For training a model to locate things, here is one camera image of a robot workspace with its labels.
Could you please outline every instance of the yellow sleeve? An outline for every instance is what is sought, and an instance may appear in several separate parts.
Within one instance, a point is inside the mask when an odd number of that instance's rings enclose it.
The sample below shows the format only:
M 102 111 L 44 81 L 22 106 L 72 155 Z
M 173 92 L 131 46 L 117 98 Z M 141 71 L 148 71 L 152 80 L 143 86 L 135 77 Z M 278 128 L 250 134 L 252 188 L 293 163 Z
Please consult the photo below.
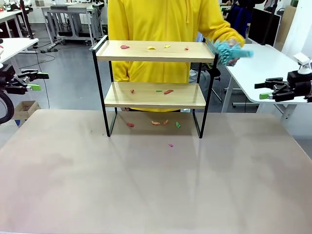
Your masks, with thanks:
M 129 28 L 123 0 L 108 1 L 108 39 L 129 40 Z M 114 81 L 129 81 L 127 61 L 112 61 Z
M 210 40 L 235 39 L 243 46 L 245 39 L 223 19 L 218 0 L 202 0 L 199 11 L 199 29 Z

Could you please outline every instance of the hand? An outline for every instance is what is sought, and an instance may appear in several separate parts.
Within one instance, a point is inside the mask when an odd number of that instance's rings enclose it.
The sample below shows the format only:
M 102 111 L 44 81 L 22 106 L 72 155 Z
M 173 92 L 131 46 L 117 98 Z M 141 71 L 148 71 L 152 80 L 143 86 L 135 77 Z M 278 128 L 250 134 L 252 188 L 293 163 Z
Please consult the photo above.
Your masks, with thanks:
M 238 42 L 235 39 L 233 39 L 233 38 L 229 39 L 228 43 L 229 43 L 230 47 L 233 47 L 236 44 L 238 44 Z M 229 66 L 234 66 L 237 63 L 238 60 L 239 60 L 239 58 L 234 58 L 231 61 L 229 61 Z

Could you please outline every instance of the tabletop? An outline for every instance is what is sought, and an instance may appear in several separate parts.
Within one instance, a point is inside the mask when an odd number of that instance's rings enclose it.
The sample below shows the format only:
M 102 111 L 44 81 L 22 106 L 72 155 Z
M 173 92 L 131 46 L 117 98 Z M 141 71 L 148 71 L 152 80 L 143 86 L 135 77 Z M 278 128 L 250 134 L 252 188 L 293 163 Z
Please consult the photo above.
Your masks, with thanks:
M 190 113 L 120 112 L 108 138 L 101 111 L 38 110 L 0 162 L 4 232 L 312 233 L 311 160 L 271 115 L 208 113 L 199 139 Z
M 5 62 L 19 52 L 35 44 L 39 40 L 29 38 L 3 38 L 3 53 L 0 55 L 0 62 Z
M 0 20 L 5 20 L 5 18 L 14 16 L 14 15 L 21 13 L 21 12 L 22 12 L 21 10 L 0 12 Z
M 227 67 L 231 76 L 243 90 L 248 99 L 254 103 L 274 103 L 274 100 L 260 100 L 259 95 L 270 93 L 271 89 L 254 89 L 254 84 L 264 83 L 267 78 L 283 77 L 287 80 L 290 71 L 297 71 L 299 65 L 270 45 L 245 44 L 243 49 L 252 50 L 252 58 L 241 58 L 234 67 Z M 295 97 L 294 100 L 284 101 L 280 104 L 309 104 L 303 97 Z

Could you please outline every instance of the orange piece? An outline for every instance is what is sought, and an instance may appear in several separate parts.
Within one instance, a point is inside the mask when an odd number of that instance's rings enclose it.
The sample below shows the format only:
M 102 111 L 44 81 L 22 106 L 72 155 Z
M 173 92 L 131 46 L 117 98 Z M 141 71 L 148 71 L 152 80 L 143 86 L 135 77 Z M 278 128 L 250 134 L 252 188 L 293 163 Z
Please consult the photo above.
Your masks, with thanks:
M 152 124 L 153 124 L 153 125 L 160 125 L 159 122 L 154 122 L 154 121 L 152 121 Z
M 130 47 L 127 46 L 127 45 L 122 45 L 122 46 L 121 46 L 121 49 L 123 49 L 123 50 L 124 50 L 124 49 L 129 49 L 129 48 L 130 48 Z
M 169 89 L 169 90 L 165 91 L 164 94 L 169 94 L 169 93 L 172 93 L 172 92 L 173 92 L 173 90 Z

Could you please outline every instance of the red piece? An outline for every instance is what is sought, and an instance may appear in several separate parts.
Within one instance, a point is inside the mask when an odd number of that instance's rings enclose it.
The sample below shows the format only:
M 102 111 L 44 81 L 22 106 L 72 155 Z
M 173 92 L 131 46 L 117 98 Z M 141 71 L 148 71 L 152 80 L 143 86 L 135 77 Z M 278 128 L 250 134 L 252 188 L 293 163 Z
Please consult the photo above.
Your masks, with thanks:
M 169 89 L 169 90 L 165 91 L 164 94 L 169 94 L 169 93 L 171 93 L 171 92 L 173 92 L 173 90 L 172 90 L 172 89 Z
M 123 49 L 123 50 L 124 50 L 124 49 L 129 49 L 129 48 L 130 48 L 130 47 L 127 46 L 127 45 L 122 45 L 122 46 L 121 46 L 121 49 Z

